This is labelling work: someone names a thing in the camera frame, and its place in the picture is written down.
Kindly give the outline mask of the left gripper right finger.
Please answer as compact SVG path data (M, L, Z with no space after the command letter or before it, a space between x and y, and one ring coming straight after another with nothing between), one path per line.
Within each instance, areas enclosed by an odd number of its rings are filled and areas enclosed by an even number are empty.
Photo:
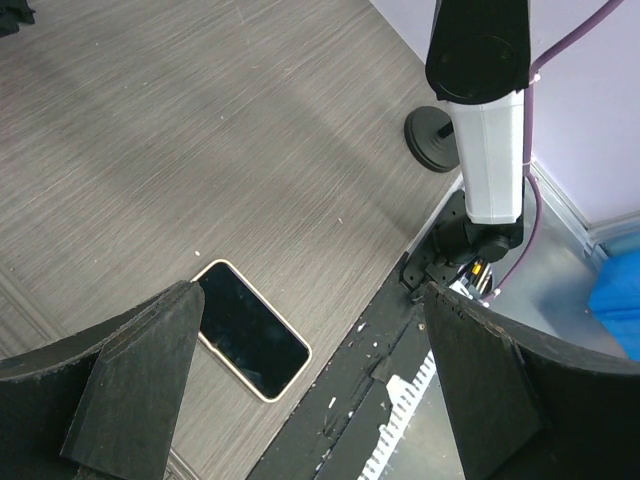
M430 283L424 312L468 479L636 479L639 365Z

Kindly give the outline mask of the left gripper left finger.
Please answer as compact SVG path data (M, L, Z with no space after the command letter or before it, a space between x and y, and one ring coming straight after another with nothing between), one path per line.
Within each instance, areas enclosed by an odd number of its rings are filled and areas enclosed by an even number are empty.
M204 310L179 281L1 362L4 479L161 479Z

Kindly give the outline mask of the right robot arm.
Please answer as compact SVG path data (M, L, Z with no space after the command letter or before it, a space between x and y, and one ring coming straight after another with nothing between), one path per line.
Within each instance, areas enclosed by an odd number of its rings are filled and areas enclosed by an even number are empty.
M460 168L464 188L408 256L409 291L448 285L474 261L497 262L522 244L530 63L528 2L437 2L425 75L442 105L409 113L404 135L427 169Z

